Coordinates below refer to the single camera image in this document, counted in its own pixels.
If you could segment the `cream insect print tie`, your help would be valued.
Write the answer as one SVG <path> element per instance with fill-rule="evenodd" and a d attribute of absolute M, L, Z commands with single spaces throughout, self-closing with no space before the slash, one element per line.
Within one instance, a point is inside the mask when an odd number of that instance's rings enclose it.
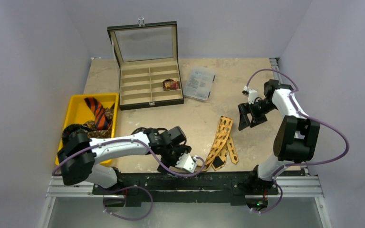
<path fill-rule="evenodd" d="M 214 171 L 220 170 L 226 165 L 228 157 L 232 164 L 238 164 L 239 156 L 231 135 L 232 127 L 233 120 L 231 118 L 220 117 L 214 141 L 205 159 L 202 172 L 206 172 L 209 168 Z"/>

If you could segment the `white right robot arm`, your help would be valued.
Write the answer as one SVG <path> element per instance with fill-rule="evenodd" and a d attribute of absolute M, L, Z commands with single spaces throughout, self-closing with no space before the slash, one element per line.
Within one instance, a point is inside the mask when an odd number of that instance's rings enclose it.
<path fill-rule="evenodd" d="M 282 122 L 273 142 L 273 154 L 262 164 L 254 167 L 244 184 L 253 193 L 260 193 L 273 185 L 288 165 L 302 163 L 313 158 L 320 124 L 300 115 L 300 108 L 294 97 L 291 85 L 271 79 L 264 84 L 264 98 L 248 86 L 242 93 L 247 96 L 245 103 L 238 105 L 239 125 L 242 131 L 267 121 L 266 114 L 278 110 Z"/>

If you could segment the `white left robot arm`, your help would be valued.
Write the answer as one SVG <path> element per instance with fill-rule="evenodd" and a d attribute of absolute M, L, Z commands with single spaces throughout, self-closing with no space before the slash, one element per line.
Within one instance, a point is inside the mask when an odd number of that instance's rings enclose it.
<path fill-rule="evenodd" d="M 158 171 L 170 167 L 194 173 L 197 164 L 189 155 L 186 136 L 180 127 L 141 128 L 133 134 L 116 138 L 92 138 L 83 128 L 65 132 L 63 147 L 57 152 L 60 175 L 66 186 L 83 181 L 97 184 L 110 194 L 123 187 L 120 172 L 102 162 L 132 155 L 154 155 L 161 164 Z"/>

